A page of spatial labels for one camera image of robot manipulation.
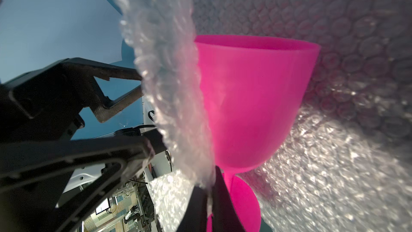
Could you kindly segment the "clear bubble wrap sheet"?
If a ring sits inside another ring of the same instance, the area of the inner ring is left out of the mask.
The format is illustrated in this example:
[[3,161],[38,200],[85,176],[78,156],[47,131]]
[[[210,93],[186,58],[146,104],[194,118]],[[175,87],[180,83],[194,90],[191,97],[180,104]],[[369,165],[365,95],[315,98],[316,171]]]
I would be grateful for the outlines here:
[[114,0],[178,167],[155,180],[165,230],[211,172],[196,34],[321,46],[280,150],[242,174],[275,232],[412,229],[412,0]]

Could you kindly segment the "pink plastic wine glass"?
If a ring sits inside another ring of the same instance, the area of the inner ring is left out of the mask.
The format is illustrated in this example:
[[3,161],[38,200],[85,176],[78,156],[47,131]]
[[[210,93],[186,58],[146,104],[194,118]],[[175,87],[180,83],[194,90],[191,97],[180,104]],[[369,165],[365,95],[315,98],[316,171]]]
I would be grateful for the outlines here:
[[321,47],[247,35],[200,35],[195,43],[215,162],[236,213],[214,212],[208,231],[257,232],[260,206],[238,175],[267,161],[288,136]]

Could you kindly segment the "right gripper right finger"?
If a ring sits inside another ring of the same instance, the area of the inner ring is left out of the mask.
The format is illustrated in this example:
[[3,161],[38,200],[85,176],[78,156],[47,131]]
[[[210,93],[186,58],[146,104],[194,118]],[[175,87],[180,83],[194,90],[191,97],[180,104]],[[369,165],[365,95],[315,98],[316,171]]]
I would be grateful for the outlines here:
[[215,167],[216,181],[210,191],[195,186],[186,212],[177,229],[178,232],[206,232],[211,218],[213,232],[244,232],[222,172]]

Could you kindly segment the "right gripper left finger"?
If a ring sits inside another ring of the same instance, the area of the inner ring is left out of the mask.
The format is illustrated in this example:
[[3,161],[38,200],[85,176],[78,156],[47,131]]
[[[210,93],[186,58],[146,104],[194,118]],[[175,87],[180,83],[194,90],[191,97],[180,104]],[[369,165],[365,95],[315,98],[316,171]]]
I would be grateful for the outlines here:
[[[72,232],[153,158],[143,136],[1,145],[1,231]],[[107,170],[63,206],[58,201],[76,169]]]

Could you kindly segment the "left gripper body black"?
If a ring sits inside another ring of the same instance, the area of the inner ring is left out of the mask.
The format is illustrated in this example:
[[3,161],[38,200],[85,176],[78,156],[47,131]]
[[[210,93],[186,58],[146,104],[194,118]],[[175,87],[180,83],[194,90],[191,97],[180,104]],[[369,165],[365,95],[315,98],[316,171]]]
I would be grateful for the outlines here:
[[70,140],[85,126],[79,115],[82,109],[90,108],[103,123],[143,96],[138,86],[111,100],[96,78],[143,79],[132,68],[72,58],[2,83],[1,141]]

